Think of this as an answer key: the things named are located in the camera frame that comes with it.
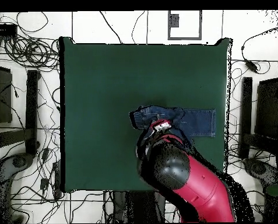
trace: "green tabletop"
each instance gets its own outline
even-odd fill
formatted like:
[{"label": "green tabletop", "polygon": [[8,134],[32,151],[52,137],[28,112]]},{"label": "green tabletop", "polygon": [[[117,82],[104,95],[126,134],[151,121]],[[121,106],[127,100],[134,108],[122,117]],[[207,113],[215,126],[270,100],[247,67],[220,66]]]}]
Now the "green tabletop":
[{"label": "green tabletop", "polygon": [[73,44],[64,38],[65,190],[152,190],[136,171],[141,132],[128,115],[141,105],[216,109],[216,136],[195,138],[195,145],[222,170],[229,43]]}]

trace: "jeans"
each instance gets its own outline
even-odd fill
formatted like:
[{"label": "jeans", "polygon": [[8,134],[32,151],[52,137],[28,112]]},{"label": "jeans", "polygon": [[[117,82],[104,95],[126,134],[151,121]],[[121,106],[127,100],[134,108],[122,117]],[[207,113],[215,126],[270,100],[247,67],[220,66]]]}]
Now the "jeans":
[{"label": "jeans", "polygon": [[216,110],[164,108],[159,106],[139,107],[129,113],[132,126],[137,130],[148,129],[151,123],[164,119],[190,137],[215,137]]}]

